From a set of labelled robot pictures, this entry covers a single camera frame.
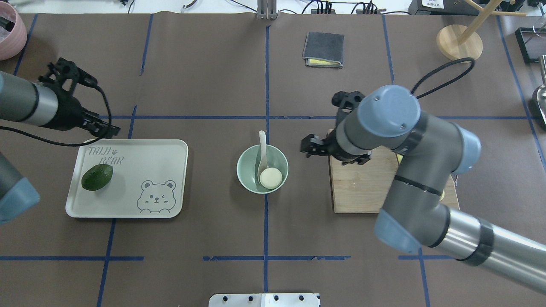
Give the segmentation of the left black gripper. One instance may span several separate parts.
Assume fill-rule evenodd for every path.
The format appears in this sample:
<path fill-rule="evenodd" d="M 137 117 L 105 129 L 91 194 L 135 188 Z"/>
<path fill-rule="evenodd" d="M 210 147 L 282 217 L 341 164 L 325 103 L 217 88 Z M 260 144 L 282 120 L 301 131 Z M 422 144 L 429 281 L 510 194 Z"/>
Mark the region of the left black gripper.
<path fill-rule="evenodd" d="M 107 97 L 100 87 L 95 89 L 101 93 L 104 99 L 108 121 L 101 120 L 98 113 L 81 106 L 80 101 L 73 97 L 70 92 L 64 89 L 54 89 L 53 93 L 57 97 L 58 106 L 55 116 L 49 121 L 49 128 L 67 131 L 78 127 L 88 131 L 96 138 L 111 139 L 113 136 L 117 136 L 121 128 L 112 124 L 112 114 Z"/>

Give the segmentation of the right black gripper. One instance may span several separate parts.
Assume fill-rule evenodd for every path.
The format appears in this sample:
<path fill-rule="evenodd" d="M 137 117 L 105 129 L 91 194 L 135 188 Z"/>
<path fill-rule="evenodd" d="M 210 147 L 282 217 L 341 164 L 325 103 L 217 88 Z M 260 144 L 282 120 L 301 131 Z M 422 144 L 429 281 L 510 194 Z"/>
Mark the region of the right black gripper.
<path fill-rule="evenodd" d="M 346 152 L 337 143 L 335 137 L 327 136 L 321 139 L 318 135 L 308 134 L 300 143 L 300 152 L 306 154 L 309 158 L 313 155 L 331 156 L 343 165 L 357 164 L 364 165 L 371 160 L 371 151 L 365 151 L 363 154 L 354 155 Z"/>

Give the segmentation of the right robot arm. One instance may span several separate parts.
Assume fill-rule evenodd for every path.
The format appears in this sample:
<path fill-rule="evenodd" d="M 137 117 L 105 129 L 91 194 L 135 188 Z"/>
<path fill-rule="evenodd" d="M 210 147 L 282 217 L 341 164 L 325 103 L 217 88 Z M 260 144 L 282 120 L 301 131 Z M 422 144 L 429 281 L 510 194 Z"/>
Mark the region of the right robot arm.
<path fill-rule="evenodd" d="M 300 151 L 363 165 L 371 150 L 402 156 L 374 233 L 404 253 L 422 246 L 439 249 L 467 266 L 482 267 L 525 287 L 545 292 L 546 251 L 542 243 L 453 209 L 439 200 L 452 174 L 469 171 L 480 156 L 472 132 L 422 111 L 410 90 L 386 85 L 365 96 L 339 92 L 335 128 L 324 139 L 309 134 Z"/>

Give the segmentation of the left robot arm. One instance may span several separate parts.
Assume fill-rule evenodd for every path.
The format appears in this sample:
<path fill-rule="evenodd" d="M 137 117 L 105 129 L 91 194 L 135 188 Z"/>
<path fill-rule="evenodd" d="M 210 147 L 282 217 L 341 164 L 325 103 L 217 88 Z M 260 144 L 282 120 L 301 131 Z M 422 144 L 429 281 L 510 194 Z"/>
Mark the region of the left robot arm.
<path fill-rule="evenodd" d="M 74 97 L 77 85 L 96 90 L 102 96 L 107 109 L 107 120 L 98 113 L 87 110 Z M 16 124 L 27 124 L 49 130 L 68 131 L 81 128 L 93 139 L 87 142 L 60 142 L 31 134 L 15 127 L 1 126 L 2 132 L 12 132 L 50 145 L 81 147 L 101 139 L 110 139 L 119 133 L 113 125 L 107 96 L 95 77 L 82 69 L 67 64 L 49 64 L 48 72 L 32 82 L 19 76 L 1 72 L 1 120 Z M 1 156 L 1 201 L 0 222 L 12 221 L 32 208 L 40 200 L 39 193 L 16 167 Z"/>

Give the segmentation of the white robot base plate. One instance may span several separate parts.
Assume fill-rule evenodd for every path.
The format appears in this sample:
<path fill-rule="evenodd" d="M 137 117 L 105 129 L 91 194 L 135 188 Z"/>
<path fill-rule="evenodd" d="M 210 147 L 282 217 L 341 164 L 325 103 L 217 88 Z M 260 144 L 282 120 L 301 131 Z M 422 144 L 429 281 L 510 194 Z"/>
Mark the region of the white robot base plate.
<path fill-rule="evenodd" d="M 320 295 L 295 293 L 228 293 L 212 295 L 209 307 L 320 307 Z"/>

